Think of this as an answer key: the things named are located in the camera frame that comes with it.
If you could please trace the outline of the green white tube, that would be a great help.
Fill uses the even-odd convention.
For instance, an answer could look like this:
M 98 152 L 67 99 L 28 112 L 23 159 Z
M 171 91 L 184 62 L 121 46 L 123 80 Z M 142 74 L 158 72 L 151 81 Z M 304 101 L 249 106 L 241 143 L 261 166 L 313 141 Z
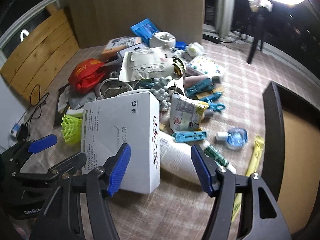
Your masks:
M 233 174 L 236 174 L 236 168 L 210 142 L 205 140 L 200 144 L 200 147 L 206 156 L 215 160 L 218 166 L 224 166 Z

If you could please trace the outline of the white bottle blue cap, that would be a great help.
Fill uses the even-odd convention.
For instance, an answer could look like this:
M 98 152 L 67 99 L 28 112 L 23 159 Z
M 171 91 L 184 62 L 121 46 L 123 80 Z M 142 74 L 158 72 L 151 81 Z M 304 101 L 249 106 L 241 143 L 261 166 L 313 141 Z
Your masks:
M 178 143 L 175 139 L 159 131 L 160 167 L 188 182 L 200 185 L 199 178 L 191 160 L 191 146 Z

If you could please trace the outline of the yellow shuttlecock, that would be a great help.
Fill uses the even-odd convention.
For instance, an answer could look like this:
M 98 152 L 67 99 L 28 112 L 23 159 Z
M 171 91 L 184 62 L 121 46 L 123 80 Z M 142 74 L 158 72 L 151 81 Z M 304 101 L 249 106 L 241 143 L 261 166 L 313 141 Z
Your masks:
M 61 123 L 62 137 L 68 145 L 75 145 L 81 140 L 82 119 L 64 115 Z

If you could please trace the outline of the small blue liquid bottle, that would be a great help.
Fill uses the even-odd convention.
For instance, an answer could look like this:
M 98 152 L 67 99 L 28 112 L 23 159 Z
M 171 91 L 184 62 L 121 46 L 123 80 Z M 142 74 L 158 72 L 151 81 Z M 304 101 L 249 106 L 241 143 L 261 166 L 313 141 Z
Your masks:
M 228 131 L 217 132 L 216 140 L 223 142 L 230 150 L 240 150 L 248 142 L 248 134 L 244 128 L 231 128 Z

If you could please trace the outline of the white cardboard box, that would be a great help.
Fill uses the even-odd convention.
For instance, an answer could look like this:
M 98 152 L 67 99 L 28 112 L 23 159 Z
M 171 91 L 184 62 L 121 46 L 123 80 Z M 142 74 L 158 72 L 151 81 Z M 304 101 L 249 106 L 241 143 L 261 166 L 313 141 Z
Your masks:
M 159 101 L 149 91 L 86 103 L 81 152 L 87 161 L 82 173 L 103 165 L 127 143 L 131 158 L 120 188 L 151 194 L 160 184 L 159 124 Z

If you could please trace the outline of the snack packet white yellow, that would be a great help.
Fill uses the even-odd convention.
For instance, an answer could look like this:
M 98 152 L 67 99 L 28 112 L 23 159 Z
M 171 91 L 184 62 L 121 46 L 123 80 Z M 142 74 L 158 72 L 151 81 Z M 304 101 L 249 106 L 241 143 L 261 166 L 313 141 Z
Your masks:
M 198 100 L 191 100 L 181 94 L 171 97 L 170 128 L 174 133 L 199 131 L 208 107 Z

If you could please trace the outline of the grey ball massager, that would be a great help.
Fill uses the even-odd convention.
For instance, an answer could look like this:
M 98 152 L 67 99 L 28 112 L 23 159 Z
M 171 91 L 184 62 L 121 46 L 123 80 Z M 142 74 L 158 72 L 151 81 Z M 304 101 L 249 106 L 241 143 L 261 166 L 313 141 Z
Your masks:
M 171 75 L 167 77 L 158 77 L 153 79 L 154 85 L 149 90 L 151 94 L 159 101 L 159 110 L 167 112 L 171 106 L 168 84 L 172 81 Z

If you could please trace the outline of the red fabric bag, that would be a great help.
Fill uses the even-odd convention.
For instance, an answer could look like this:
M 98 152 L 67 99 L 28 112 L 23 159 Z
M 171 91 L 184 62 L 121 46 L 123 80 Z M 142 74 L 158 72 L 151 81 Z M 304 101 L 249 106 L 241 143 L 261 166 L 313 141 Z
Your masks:
M 107 73 L 107 66 L 94 58 L 80 62 L 68 78 L 68 83 L 79 94 L 86 94 L 94 88 Z

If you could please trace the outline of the white torn mailer pouch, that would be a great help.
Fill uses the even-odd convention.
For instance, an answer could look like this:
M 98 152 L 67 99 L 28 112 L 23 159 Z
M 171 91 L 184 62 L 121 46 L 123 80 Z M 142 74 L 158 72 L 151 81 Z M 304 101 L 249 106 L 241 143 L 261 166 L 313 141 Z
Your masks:
M 122 61 L 119 80 L 132 82 L 142 79 L 166 77 L 174 72 L 172 52 L 157 48 L 127 51 Z

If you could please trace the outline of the blue flat test kit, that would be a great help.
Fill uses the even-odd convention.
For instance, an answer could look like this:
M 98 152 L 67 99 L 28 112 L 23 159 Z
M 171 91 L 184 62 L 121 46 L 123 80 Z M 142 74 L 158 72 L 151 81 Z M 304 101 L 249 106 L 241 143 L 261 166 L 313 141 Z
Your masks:
M 172 134 L 176 142 L 200 141 L 207 138 L 206 131 L 179 132 Z

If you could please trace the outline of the metal bowl strainer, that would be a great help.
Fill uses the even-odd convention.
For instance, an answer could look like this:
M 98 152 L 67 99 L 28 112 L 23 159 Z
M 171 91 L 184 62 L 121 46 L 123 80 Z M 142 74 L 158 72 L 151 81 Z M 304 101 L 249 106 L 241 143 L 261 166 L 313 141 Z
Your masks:
M 97 99 L 106 99 L 118 96 L 121 93 L 133 91 L 133 87 L 127 83 L 120 81 L 118 78 L 112 77 L 101 82 L 98 86 Z

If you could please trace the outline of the large teal clothespin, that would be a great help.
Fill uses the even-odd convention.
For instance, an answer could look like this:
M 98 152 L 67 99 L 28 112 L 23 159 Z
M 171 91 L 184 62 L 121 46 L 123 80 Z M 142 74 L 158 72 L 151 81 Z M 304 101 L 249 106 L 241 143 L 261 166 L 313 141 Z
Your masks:
M 197 94 L 207 92 L 214 88 L 215 88 L 215 85 L 212 83 L 212 80 L 210 78 L 206 78 L 195 83 L 193 86 L 189 87 L 188 89 L 186 89 L 185 95 L 187 97 L 193 97 Z

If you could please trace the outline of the black storage tray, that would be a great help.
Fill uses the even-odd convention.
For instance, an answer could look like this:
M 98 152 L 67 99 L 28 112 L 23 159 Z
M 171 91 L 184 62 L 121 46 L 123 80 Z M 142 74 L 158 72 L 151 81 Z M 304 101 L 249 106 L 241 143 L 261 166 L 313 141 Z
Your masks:
M 271 81 L 263 92 L 262 177 L 293 239 L 319 239 L 319 109 Z

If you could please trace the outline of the orange white box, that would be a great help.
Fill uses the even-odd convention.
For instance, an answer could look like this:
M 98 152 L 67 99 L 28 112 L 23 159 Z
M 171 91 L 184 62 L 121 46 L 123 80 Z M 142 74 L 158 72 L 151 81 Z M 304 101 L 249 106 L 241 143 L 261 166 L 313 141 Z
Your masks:
M 109 58 L 116 56 L 117 52 L 129 48 L 142 42 L 140 37 L 124 36 L 109 40 L 100 54 L 101 61 L 107 61 Z

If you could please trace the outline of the white round tape dispenser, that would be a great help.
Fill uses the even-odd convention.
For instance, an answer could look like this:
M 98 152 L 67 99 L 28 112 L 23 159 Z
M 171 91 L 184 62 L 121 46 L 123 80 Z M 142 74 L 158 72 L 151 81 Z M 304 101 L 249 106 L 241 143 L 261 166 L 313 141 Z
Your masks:
M 166 31 L 154 33 L 149 40 L 149 47 L 156 48 L 163 46 L 167 46 L 170 50 L 174 49 L 176 46 L 176 37 Z

